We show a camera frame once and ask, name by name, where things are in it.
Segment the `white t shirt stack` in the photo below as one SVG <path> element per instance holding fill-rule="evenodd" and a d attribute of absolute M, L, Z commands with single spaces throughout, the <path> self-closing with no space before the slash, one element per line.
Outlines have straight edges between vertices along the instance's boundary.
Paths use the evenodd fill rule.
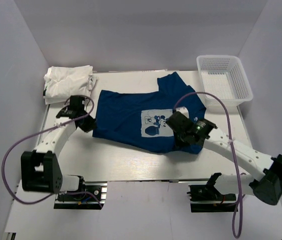
<path fill-rule="evenodd" d="M 65 102 L 70 96 L 90 96 L 99 78 L 91 65 L 49 67 L 43 77 L 43 98 L 46 105 Z"/>

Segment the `blue printed t shirt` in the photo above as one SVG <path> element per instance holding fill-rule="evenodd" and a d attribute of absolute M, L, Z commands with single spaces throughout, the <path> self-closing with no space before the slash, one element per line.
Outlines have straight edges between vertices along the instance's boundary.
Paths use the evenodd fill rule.
<path fill-rule="evenodd" d="M 100 92 L 92 136 L 131 145 L 157 154 L 183 151 L 199 154 L 202 147 L 176 147 L 174 132 L 166 121 L 177 101 L 195 90 L 178 73 L 157 79 L 158 91 L 150 93 Z"/>

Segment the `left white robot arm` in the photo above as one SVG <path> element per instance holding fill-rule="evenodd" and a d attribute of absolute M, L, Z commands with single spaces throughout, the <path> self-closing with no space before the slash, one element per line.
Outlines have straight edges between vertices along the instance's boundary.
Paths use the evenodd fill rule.
<path fill-rule="evenodd" d="M 86 196 L 87 187 L 79 175 L 65 175 L 61 171 L 58 157 L 69 137 L 79 128 L 88 133 L 97 127 L 96 119 L 87 112 L 79 113 L 75 119 L 74 111 L 61 110 L 53 128 L 33 149 L 21 155 L 21 183 L 24 191 L 58 194 L 69 192 L 75 199 Z"/>

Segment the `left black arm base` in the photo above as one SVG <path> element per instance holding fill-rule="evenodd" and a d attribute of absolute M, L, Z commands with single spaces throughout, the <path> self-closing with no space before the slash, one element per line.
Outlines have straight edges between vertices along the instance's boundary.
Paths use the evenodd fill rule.
<path fill-rule="evenodd" d="M 82 182 L 77 191 L 58 194 L 54 200 L 55 210 L 101 210 L 106 202 L 106 182 Z"/>

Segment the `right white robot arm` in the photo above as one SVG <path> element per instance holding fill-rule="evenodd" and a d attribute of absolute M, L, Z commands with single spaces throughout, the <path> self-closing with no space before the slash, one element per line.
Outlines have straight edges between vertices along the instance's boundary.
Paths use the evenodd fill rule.
<path fill-rule="evenodd" d="M 203 192 L 217 200 L 223 195 L 242 193 L 257 197 L 271 206 L 282 196 L 282 155 L 273 157 L 261 153 L 228 135 L 207 119 L 192 122 L 181 112 L 174 112 L 166 121 L 172 129 L 176 145 L 198 145 L 237 163 L 244 175 L 214 173 L 203 187 Z"/>

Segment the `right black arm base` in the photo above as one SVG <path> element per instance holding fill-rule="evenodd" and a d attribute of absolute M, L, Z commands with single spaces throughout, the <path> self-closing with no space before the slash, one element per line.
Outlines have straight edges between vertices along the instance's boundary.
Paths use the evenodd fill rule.
<path fill-rule="evenodd" d="M 233 193 L 221 194 L 215 184 L 221 173 L 214 173 L 204 183 L 190 184 L 187 194 L 190 199 L 190 210 L 192 213 L 233 213 L 237 197 Z"/>

